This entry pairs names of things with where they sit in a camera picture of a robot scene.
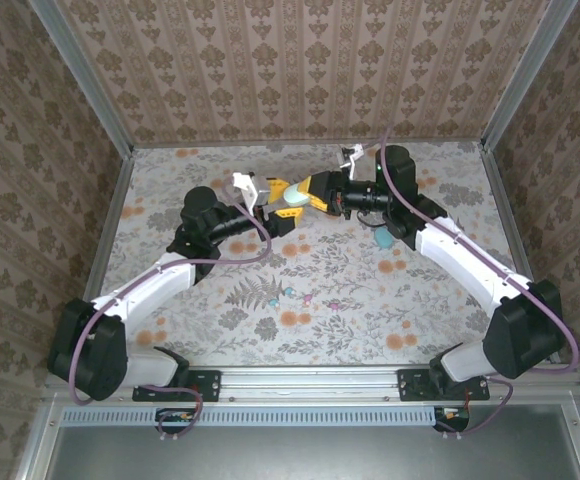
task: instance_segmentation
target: ventilation grille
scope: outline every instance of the ventilation grille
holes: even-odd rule
[[[67,407],[62,427],[154,426],[156,407]],[[335,427],[434,425],[433,407],[222,407],[204,409],[198,426]],[[181,423],[164,422],[164,426]]]

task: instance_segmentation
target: black cable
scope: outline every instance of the black cable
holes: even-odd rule
[[[378,223],[378,224],[376,224],[376,225],[373,225],[373,224],[371,224],[371,223],[368,223],[368,222],[366,222],[365,220],[363,220],[363,219],[361,218],[360,214],[361,214],[361,210],[357,210],[357,220],[359,220],[359,223],[360,223],[361,225],[365,225],[366,227],[369,227],[369,228],[379,228],[379,227],[384,227],[384,226],[385,226],[385,224],[386,224],[386,222],[383,222],[383,223]]]

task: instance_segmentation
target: damask wallpaper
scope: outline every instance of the damask wallpaper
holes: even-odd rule
[[[88,276],[120,158],[25,1],[0,0],[0,479]]]
[[[510,265],[476,142],[408,143],[421,192],[439,202],[492,255]],[[336,145],[144,149],[126,195],[104,290],[150,266],[181,223],[186,192],[215,189],[232,171],[290,182],[337,169]],[[374,178],[374,152],[357,178]],[[379,223],[379,218],[367,219]],[[221,245],[222,258],[249,258],[254,232]],[[380,248],[355,218],[305,212],[273,241],[263,262],[217,266],[194,288],[166,301],[127,335],[163,345],[193,365],[351,365],[424,363],[479,338],[488,318],[461,285],[431,260],[396,242]]]
[[[495,149],[537,277],[580,342],[580,1]]]
[[[58,0],[138,146],[481,135],[549,0]]]

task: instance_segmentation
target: floral tablecloth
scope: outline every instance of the floral tablecloth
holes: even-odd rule
[[[507,265],[508,245],[473,142],[408,143],[421,192]],[[186,192],[218,189],[232,171],[296,182],[336,169],[336,145],[146,149],[134,153],[104,291],[154,262],[173,238]],[[358,163],[371,179],[373,155]],[[255,233],[221,246],[222,258],[263,248]],[[432,261],[395,241],[381,249],[373,231],[309,210],[300,228],[273,241],[262,263],[217,266],[167,301],[131,339],[164,345],[194,365],[424,363],[481,336],[488,319]]]

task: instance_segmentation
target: tabletop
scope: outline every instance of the tabletop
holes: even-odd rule
[[[465,232],[512,266],[476,142],[406,143],[420,192]],[[103,292],[149,267],[180,224],[187,191],[219,187],[233,171],[290,183],[337,166],[337,145],[271,145],[135,150],[131,184]],[[373,179],[374,151],[357,163]],[[368,222],[380,221],[369,216]],[[222,258],[262,251],[254,232],[226,240]],[[380,248],[353,216],[308,209],[272,253],[245,266],[216,266],[168,300],[129,339],[162,345],[198,366],[427,363],[485,333],[488,318],[444,270],[396,241]]]

